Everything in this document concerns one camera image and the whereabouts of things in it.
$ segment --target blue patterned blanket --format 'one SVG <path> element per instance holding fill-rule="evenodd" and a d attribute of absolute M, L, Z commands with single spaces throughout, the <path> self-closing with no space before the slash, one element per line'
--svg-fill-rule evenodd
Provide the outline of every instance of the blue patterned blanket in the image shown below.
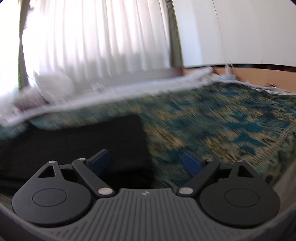
<path fill-rule="evenodd" d="M 216 83 L 201 89 L 50 113 L 30 122 L 52 130 L 136 113 L 142 119 L 155 165 L 155 188 L 176 188 L 190 178 L 182 167 L 184 150 L 226 163 L 245 160 L 272 185 L 295 159 L 295 104 L 294 96 Z M 0 136 L 14 136 L 24 129 L 24 125 L 0 129 Z"/>

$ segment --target pillow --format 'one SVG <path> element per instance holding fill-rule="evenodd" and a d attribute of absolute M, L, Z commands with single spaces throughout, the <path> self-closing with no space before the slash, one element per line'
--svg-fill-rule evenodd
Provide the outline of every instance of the pillow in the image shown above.
<path fill-rule="evenodd" d="M 15 86 L 11 91 L 6 92 L 5 94 L 0 93 L 0 125 L 2 120 L 13 112 L 13 102 L 18 94 L 18 86 Z"/>
<path fill-rule="evenodd" d="M 37 106 L 45 105 L 47 102 L 41 95 L 40 89 L 37 86 L 26 86 L 20 91 L 13 104 L 19 110 L 24 111 Z"/>
<path fill-rule="evenodd" d="M 51 104 L 66 102 L 75 92 L 72 80 L 62 72 L 43 75 L 34 72 L 34 76 L 42 96 Z"/>

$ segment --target green curtain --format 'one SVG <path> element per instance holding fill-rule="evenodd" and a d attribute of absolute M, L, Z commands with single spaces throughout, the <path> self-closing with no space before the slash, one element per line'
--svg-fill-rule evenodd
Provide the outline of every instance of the green curtain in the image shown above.
<path fill-rule="evenodd" d="M 24 51 L 23 51 L 23 46 L 22 46 L 22 33 L 24 31 L 29 5 L 30 5 L 30 0 L 22 0 L 21 1 L 20 47 L 19 47 L 19 56 L 18 56 L 18 85 L 19 85 L 19 89 L 21 89 L 29 84 L 27 71 L 26 71 L 25 58 L 24 58 Z"/>
<path fill-rule="evenodd" d="M 182 51 L 181 51 L 179 31 L 177 26 L 173 0 L 166 0 L 166 4 L 168 7 L 169 27 L 170 27 L 171 66 L 182 67 L 183 66 Z"/>

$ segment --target white curtain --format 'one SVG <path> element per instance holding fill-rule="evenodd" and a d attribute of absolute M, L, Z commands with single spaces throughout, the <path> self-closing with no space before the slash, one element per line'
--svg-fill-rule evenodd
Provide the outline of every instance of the white curtain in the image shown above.
<path fill-rule="evenodd" d="M 11 112 L 18 93 L 19 20 L 18 0 L 0 3 L 0 121 Z"/>
<path fill-rule="evenodd" d="M 170 68 L 165 0 L 37 0 L 34 70 L 74 82 Z"/>

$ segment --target white bedsheet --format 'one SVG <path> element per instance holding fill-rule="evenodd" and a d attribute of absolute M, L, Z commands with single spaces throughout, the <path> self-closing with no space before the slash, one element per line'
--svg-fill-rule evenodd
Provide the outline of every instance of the white bedsheet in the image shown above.
<path fill-rule="evenodd" d="M 163 80 L 150 80 L 129 85 L 119 85 L 104 89 L 102 92 L 92 92 L 76 96 L 67 103 L 59 105 L 44 105 L 38 108 L 27 110 L 25 112 L 14 113 L 0 120 L 0 125 L 4 127 L 17 125 L 29 118 L 50 112 L 76 110 L 83 107 L 117 102 L 124 99 L 134 99 L 147 95 L 159 95 L 165 92 L 176 92 L 181 90 L 190 90 L 210 85 L 214 82 L 238 83 L 265 90 L 276 94 L 294 94 L 283 91 L 279 88 L 266 88 L 251 83 L 243 83 L 237 80 L 220 80 L 218 75 L 212 74 L 211 67 L 200 68 L 192 74 L 183 77 L 174 77 Z"/>

